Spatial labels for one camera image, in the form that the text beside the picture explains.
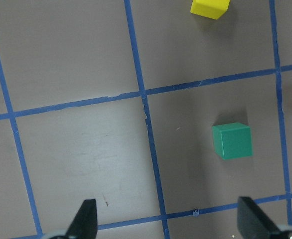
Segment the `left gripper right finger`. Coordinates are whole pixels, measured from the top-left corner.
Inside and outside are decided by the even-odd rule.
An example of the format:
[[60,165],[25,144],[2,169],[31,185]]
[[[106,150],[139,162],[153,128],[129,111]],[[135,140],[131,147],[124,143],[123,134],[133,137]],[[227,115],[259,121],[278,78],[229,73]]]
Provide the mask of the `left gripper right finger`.
[[280,230],[250,197],[239,197],[237,203],[237,228],[242,238],[290,238],[290,233]]

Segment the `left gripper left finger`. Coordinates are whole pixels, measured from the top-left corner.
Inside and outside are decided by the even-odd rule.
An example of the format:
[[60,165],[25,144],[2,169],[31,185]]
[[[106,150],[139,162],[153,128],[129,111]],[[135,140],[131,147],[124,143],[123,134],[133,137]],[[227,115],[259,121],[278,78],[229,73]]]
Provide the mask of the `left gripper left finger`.
[[66,231],[67,239],[95,239],[98,231],[97,205],[95,199],[84,200]]

